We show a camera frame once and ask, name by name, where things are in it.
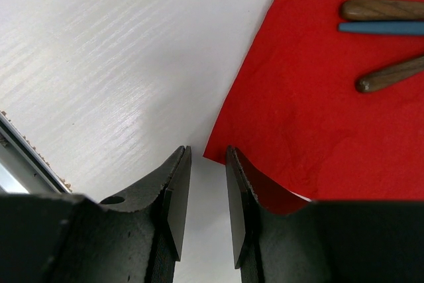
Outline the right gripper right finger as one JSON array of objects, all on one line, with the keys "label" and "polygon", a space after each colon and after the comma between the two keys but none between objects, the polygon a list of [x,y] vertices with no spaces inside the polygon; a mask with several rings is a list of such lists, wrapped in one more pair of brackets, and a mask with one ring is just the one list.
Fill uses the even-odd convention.
[{"label": "right gripper right finger", "polygon": [[423,203],[310,200],[226,151],[235,268],[243,282],[422,282]]}]

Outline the aluminium front rail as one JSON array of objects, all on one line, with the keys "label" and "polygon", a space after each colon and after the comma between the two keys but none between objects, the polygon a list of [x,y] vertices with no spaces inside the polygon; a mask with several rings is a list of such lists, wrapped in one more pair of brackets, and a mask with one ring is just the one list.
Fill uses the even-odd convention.
[{"label": "aluminium front rail", "polygon": [[1,193],[72,193],[28,139],[1,111]]}]

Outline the wooden fork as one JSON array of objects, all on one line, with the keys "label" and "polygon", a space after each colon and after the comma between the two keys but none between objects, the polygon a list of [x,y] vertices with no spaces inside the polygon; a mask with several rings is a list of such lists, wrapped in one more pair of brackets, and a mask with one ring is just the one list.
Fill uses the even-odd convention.
[{"label": "wooden fork", "polygon": [[360,93],[380,91],[423,71],[423,56],[370,72],[359,77],[355,89]]}]

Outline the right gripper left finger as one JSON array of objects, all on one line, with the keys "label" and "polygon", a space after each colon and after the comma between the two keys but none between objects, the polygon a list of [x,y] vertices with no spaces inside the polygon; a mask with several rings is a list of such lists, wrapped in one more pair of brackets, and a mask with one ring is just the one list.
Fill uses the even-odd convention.
[{"label": "right gripper left finger", "polygon": [[99,203],[1,196],[2,282],[172,282],[181,259],[191,149]]}]

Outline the blue knife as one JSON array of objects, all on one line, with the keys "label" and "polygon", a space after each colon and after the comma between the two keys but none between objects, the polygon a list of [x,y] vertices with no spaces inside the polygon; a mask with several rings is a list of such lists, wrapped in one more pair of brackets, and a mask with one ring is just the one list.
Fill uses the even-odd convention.
[{"label": "blue knife", "polygon": [[340,23],[341,32],[423,36],[423,21],[367,21]]}]

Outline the red paper napkin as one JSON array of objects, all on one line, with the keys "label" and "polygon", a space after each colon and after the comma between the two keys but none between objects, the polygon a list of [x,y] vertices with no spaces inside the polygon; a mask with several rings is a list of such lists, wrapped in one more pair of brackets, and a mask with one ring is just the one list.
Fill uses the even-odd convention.
[{"label": "red paper napkin", "polygon": [[371,94],[356,78],[423,53],[423,39],[339,32],[345,0],[274,0],[204,155],[235,146],[311,199],[423,199],[423,75]]}]

